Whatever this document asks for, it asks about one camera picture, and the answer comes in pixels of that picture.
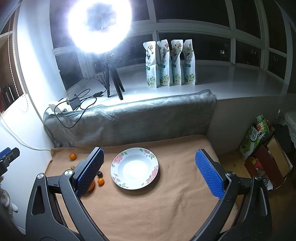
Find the large smooth orange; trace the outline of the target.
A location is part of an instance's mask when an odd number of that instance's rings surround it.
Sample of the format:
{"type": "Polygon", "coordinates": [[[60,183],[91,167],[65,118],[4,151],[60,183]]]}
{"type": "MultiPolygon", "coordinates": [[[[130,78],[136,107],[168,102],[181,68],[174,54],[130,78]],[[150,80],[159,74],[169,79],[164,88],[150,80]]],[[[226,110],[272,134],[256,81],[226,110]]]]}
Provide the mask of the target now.
{"type": "Polygon", "coordinates": [[[94,187],[95,187],[95,180],[93,180],[93,181],[91,182],[91,184],[90,184],[90,186],[89,186],[89,188],[88,188],[88,191],[87,191],[87,192],[90,192],[90,191],[92,191],[92,190],[94,189],[94,187]]]}

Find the small orange cherry tomato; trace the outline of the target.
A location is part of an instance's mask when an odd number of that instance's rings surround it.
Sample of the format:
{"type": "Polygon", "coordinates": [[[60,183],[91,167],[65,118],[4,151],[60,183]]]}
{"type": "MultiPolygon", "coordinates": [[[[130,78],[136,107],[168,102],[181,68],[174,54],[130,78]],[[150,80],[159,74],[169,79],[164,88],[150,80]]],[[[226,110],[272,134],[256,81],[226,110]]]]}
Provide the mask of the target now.
{"type": "Polygon", "coordinates": [[[105,181],[103,178],[98,178],[97,183],[99,186],[102,186],[105,183],[105,181]]]}

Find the dark purple grape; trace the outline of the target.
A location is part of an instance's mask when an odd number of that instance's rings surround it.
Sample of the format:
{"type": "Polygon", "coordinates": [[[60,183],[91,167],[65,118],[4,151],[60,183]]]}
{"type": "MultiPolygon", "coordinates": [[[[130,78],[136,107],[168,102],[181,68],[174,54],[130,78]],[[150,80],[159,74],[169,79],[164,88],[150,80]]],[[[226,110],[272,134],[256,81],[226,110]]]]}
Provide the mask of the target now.
{"type": "Polygon", "coordinates": [[[102,177],[103,177],[103,173],[102,173],[101,171],[98,171],[98,172],[97,172],[97,177],[98,177],[98,178],[102,178],[102,177]]]}

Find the small mandarin orange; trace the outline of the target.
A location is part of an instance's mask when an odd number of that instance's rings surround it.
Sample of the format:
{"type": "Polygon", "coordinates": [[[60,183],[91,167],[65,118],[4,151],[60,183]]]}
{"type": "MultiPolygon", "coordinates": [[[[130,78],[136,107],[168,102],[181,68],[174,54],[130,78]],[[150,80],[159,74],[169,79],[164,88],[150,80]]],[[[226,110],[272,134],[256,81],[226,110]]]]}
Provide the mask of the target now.
{"type": "Polygon", "coordinates": [[[75,153],[70,153],[69,155],[70,160],[74,161],[77,158],[77,155],[75,153]]]}

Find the cardboard box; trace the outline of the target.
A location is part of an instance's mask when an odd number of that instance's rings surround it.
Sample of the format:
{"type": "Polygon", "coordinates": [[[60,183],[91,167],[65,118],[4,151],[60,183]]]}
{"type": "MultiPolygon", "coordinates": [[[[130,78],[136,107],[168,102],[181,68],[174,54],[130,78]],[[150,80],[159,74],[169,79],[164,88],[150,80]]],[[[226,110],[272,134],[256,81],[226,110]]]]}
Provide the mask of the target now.
{"type": "Polygon", "coordinates": [[[260,145],[244,162],[251,177],[259,175],[267,191],[280,187],[295,165],[295,147],[292,141],[281,142],[273,136],[260,145]]]}

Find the green snack bag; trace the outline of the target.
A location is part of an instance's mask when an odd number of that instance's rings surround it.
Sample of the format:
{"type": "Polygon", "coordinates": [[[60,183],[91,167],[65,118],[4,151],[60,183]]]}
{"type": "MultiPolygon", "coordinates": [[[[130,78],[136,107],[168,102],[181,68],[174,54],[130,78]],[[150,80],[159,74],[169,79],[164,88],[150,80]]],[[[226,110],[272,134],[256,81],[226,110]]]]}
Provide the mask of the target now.
{"type": "Polygon", "coordinates": [[[245,138],[240,144],[239,150],[243,160],[252,154],[260,141],[270,133],[267,120],[261,114],[256,117],[255,124],[251,125],[245,138]]]}

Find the white floral plate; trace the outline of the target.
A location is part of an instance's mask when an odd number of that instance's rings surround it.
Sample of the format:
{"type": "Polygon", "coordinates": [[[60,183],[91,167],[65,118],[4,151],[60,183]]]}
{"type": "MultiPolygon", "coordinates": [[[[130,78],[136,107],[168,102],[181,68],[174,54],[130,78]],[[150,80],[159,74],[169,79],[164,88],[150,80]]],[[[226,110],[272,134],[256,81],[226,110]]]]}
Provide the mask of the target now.
{"type": "Polygon", "coordinates": [[[159,162],[156,155],[143,147],[129,148],[120,152],[112,161],[111,178],[125,190],[146,187],[156,178],[159,162]]]}

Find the tan fleece mat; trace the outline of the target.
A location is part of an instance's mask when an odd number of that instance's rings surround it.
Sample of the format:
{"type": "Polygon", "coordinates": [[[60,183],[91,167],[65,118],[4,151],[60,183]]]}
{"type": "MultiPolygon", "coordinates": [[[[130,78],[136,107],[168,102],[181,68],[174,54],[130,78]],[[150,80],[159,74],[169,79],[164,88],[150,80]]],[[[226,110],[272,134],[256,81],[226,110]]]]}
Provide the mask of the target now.
{"type": "Polygon", "coordinates": [[[82,197],[82,203],[109,240],[190,240],[208,218],[213,196],[195,164],[205,149],[217,160],[203,135],[141,143],[159,161],[155,180],[139,190],[125,190],[111,178],[113,159],[127,146],[104,147],[104,185],[82,197]]]}

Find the grey plush cushion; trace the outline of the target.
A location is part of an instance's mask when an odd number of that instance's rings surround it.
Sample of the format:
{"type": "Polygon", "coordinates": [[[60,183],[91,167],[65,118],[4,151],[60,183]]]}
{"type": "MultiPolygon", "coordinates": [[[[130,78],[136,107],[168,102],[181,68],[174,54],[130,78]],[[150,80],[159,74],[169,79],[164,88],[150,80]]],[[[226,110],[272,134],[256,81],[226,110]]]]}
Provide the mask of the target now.
{"type": "Polygon", "coordinates": [[[106,147],[205,135],[216,97],[210,90],[67,113],[44,113],[56,147],[106,147]]]}

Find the black power adapter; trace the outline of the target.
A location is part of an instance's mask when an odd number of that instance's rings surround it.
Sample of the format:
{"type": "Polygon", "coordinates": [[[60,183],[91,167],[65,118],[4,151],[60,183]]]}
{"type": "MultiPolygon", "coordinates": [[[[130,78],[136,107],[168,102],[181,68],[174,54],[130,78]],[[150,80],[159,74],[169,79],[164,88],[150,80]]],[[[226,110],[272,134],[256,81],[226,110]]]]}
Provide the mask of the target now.
{"type": "Polygon", "coordinates": [[[69,104],[70,104],[72,110],[76,110],[77,108],[79,108],[81,101],[79,98],[75,97],[69,101],[69,104]]]}

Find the black tripod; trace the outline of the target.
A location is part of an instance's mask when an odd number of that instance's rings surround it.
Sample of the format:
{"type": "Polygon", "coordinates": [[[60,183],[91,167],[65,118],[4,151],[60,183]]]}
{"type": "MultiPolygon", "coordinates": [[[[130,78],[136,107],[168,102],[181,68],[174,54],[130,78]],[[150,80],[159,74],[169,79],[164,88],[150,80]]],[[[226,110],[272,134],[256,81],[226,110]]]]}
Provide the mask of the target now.
{"type": "Polygon", "coordinates": [[[104,78],[106,83],[107,97],[110,97],[110,78],[113,81],[115,90],[120,100],[123,100],[123,92],[125,89],[120,80],[117,69],[114,66],[114,54],[113,53],[105,53],[103,57],[103,65],[104,65],[104,78]]]}

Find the white refill pouch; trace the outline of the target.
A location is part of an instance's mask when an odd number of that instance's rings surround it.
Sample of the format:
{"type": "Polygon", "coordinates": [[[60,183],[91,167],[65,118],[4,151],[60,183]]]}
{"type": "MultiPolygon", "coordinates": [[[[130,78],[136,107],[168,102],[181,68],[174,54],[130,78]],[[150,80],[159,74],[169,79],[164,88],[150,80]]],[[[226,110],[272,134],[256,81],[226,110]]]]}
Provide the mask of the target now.
{"type": "Polygon", "coordinates": [[[196,59],[192,39],[187,39],[183,44],[184,78],[187,84],[196,84],[196,59]]]}
{"type": "Polygon", "coordinates": [[[159,67],[160,67],[160,84],[163,86],[171,85],[171,70],[170,70],[170,48],[167,39],[157,42],[159,47],[159,67]]]}
{"type": "Polygon", "coordinates": [[[171,67],[173,74],[173,84],[182,85],[184,83],[184,72],[180,55],[183,50],[183,40],[171,40],[171,47],[171,67]]]}
{"type": "Polygon", "coordinates": [[[145,70],[148,87],[158,88],[159,82],[159,67],[156,58],[156,42],[148,41],[143,43],[145,49],[145,70]]]}

